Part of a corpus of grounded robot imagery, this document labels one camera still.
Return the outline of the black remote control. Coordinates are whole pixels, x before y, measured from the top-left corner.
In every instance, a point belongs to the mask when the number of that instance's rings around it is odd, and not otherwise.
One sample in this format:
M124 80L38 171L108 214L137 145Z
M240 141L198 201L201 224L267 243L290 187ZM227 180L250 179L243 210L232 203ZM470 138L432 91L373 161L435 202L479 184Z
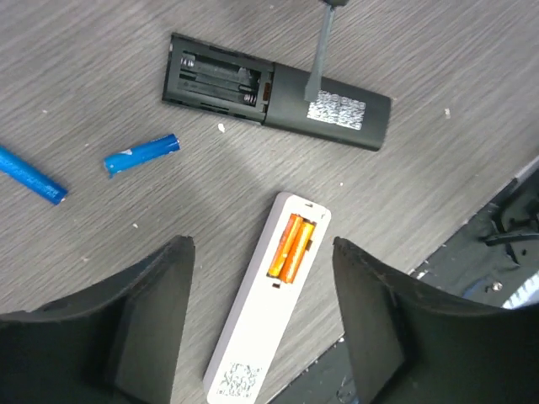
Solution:
M382 148L389 97L323 78L307 102L308 78L295 67L172 34L163 101L373 152Z

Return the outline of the white remote orange batteries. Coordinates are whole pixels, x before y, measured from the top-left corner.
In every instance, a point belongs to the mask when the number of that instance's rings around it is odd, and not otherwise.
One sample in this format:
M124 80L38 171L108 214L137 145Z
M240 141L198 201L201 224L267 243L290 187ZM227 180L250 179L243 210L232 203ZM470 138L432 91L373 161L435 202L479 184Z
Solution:
M316 227L294 282L286 284L267 273L292 214ZM256 401L330 220L319 204L277 195L203 378L209 403Z

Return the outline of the orange battery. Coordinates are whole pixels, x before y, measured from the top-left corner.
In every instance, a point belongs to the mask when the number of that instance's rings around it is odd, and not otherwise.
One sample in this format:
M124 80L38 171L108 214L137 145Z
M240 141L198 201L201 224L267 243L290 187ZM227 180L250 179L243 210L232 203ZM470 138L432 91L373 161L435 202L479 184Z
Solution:
M296 214L292 214L290 216L286 224L286 228L280 237L279 245L273 257L272 263L269 266L267 273L269 277L279 277L302 222L303 218L301 216Z
M296 238L292 243L291 250L285 261L284 267L280 272L280 280L286 284L292 284L296 277L296 273L300 267L302 258L307 249L312 233L316 225L314 223L304 221L299 228Z

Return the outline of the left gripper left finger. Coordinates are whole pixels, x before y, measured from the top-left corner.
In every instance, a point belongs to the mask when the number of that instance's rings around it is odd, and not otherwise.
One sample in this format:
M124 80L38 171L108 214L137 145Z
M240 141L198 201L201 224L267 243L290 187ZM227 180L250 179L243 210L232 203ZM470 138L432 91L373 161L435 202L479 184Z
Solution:
M4 403L168 403L195 268L191 237L33 311L1 316Z

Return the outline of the blue battery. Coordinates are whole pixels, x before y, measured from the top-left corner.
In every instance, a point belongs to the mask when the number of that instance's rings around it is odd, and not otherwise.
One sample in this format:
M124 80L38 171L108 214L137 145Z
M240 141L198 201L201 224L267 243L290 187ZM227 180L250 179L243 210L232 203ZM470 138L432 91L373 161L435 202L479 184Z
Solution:
M170 134L110 155L104 159L104 167L109 173L109 176L113 178L117 173L124 172L179 150L180 144L178 138L175 134Z
M54 205L59 205L67 197L67 190L60 184L3 146L1 147L1 170Z

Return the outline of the orange handle screwdriver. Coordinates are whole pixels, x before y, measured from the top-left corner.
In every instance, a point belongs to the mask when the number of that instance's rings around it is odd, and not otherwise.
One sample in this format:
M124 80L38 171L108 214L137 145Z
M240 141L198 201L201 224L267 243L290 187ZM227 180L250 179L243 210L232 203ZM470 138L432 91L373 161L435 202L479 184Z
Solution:
M318 92L321 89L323 68L326 59L328 41L331 34L335 11L337 8L345 7L349 3L349 0L327 0L323 1L323 3L325 4L325 11L323 15L322 28L320 30L311 73L305 86L304 99L307 102L316 101L318 97Z

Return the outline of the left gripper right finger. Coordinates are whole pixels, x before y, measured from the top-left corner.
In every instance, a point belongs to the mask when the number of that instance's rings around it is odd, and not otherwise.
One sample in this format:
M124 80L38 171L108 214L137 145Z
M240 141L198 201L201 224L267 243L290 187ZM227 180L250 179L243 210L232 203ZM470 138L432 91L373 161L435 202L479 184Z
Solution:
M343 238L333 269L360 402L537 402L537 306L463 299Z

